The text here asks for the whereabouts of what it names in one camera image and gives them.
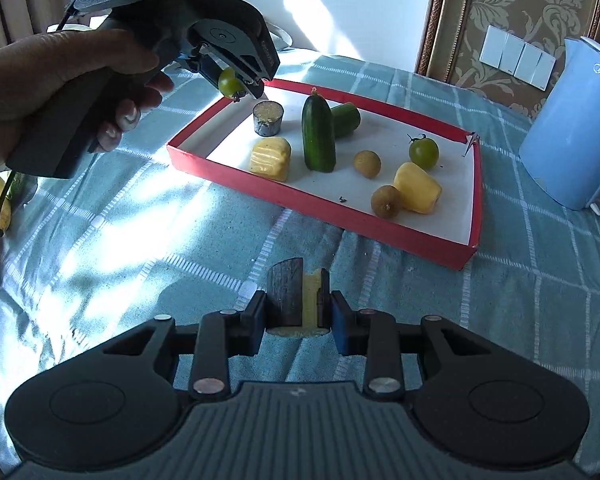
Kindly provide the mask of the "person's left hand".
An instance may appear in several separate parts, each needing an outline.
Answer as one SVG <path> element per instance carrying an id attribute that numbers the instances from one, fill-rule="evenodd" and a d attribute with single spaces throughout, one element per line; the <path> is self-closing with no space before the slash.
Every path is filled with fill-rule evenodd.
<path id="1" fill-rule="evenodd" d="M 26 118 L 69 81 L 109 67 L 147 73 L 158 56 L 120 29 L 52 32 L 20 39 L 0 49 L 0 171 L 26 131 Z"/>

